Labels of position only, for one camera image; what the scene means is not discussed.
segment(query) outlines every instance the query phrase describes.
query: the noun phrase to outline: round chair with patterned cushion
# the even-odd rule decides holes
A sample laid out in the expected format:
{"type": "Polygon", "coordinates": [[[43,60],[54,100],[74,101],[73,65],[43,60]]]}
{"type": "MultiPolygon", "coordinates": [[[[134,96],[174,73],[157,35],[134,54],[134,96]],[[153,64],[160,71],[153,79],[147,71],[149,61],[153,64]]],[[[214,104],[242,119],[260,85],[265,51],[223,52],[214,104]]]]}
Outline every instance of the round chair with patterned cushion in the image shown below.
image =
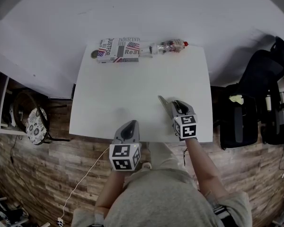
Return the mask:
{"type": "Polygon", "coordinates": [[[32,94],[27,91],[22,91],[17,94],[14,101],[14,118],[16,125],[27,134],[29,140],[34,145],[40,145],[46,142],[46,139],[54,141],[70,141],[65,139],[54,139],[49,134],[49,120],[47,119],[46,112],[41,108],[36,100],[32,97],[32,94]],[[34,109],[30,112],[27,125],[25,126],[19,117],[19,104],[23,100],[23,96],[28,97],[33,102],[34,109]]]}

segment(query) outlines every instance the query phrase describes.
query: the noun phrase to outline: white wall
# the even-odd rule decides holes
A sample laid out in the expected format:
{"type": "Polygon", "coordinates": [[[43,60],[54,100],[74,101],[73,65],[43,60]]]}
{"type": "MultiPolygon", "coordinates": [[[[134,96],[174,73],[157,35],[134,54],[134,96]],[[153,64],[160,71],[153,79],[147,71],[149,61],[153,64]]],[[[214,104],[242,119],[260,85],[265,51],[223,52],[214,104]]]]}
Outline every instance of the white wall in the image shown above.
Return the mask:
{"type": "Polygon", "coordinates": [[[266,34],[284,39],[284,13],[270,0],[21,0],[0,21],[0,54],[51,95],[70,96],[87,41],[179,37],[204,47],[211,83],[223,85],[266,34]]]}

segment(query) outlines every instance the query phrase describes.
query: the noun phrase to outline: gray pants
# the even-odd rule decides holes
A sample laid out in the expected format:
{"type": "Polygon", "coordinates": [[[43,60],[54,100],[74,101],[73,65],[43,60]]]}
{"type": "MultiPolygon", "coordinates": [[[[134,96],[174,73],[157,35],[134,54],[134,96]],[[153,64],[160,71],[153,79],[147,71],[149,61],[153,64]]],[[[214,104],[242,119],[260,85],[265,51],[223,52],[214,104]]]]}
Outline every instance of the gray pants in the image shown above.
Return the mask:
{"type": "MultiPolygon", "coordinates": [[[[170,169],[178,170],[184,172],[185,174],[187,174],[188,177],[190,177],[184,165],[179,162],[175,154],[172,153],[172,151],[168,148],[168,146],[165,143],[149,143],[148,150],[151,153],[152,170],[148,168],[142,168],[138,172],[128,177],[124,183],[124,186],[128,185],[134,179],[137,179],[147,174],[148,171],[153,171],[153,170],[170,170],[170,169]]],[[[192,178],[191,178],[191,184],[195,188],[197,188],[197,185],[192,178]]]]}

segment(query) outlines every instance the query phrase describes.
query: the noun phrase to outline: floral seat cushion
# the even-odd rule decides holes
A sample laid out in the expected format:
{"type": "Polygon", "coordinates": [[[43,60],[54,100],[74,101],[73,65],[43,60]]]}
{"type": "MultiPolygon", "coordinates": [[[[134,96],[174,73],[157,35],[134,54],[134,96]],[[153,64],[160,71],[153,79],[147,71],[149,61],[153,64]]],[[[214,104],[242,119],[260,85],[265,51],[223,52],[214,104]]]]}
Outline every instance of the floral seat cushion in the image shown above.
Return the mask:
{"type": "MultiPolygon", "coordinates": [[[[40,110],[43,113],[45,119],[47,120],[45,110],[43,108],[40,108],[40,110]]],[[[26,131],[29,140],[35,145],[40,144],[47,136],[47,130],[42,123],[37,108],[33,109],[32,112],[29,114],[29,117],[27,119],[26,131]]]]}

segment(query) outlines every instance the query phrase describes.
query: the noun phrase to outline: american flag print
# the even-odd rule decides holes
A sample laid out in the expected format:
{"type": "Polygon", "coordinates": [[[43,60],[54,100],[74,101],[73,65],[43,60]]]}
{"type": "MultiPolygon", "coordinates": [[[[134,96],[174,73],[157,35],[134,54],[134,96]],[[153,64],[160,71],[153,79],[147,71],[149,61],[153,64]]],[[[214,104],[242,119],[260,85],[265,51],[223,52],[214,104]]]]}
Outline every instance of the american flag print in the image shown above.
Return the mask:
{"type": "Polygon", "coordinates": [[[98,56],[103,56],[105,51],[106,51],[105,49],[99,49],[98,50],[98,56]]]}
{"type": "Polygon", "coordinates": [[[121,57],[117,57],[114,62],[127,62],[127,59],[125,58],[121,58],[121,57]]]}
{"type": "Polygon", "coordinates": [[[133,51],[139,51],[140,44],[134,43],[134,42],[130,42],[130,43],[128,43],[126,48],[130,49],[130,50],[133,50],[133,51]]]}

